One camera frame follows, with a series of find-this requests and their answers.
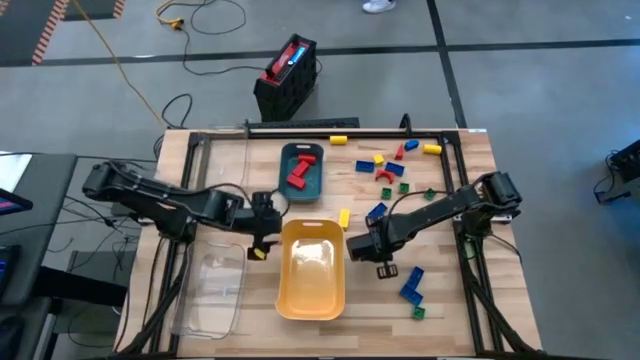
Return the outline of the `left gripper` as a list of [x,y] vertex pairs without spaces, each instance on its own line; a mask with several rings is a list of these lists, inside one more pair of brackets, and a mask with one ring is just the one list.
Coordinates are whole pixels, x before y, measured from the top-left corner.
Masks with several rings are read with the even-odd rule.
[[[279,234],[281,229],[282,219],[280,213],[276,210],[267,209],[263,212],[256,212],[247,208],[238,211],[238,232],[252,235],[254,244],[261,244],[265,237]],[[270,252],[271,247],[277,244],[278,241],[265,241],[263,243],[267,252]],[[250,261],[257,260],[253,245],[247,248],[247,259]]]

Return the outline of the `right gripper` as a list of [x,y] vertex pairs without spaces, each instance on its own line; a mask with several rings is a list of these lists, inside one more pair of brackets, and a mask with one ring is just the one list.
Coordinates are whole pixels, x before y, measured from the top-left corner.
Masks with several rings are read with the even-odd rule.
[[[389,230],[390,228],[384,222],[377,222],[370,228],[370,235],[374,243],[372,262],[390,262],[394,258],[394,253],[403,248],[403,241],[393,238],[389,234]],[[376,271],[379,279],[388,277],[386,265],[379,266]],[[398,276],[398,268],[395,264],[389,266],[389,275],[391,278]]]

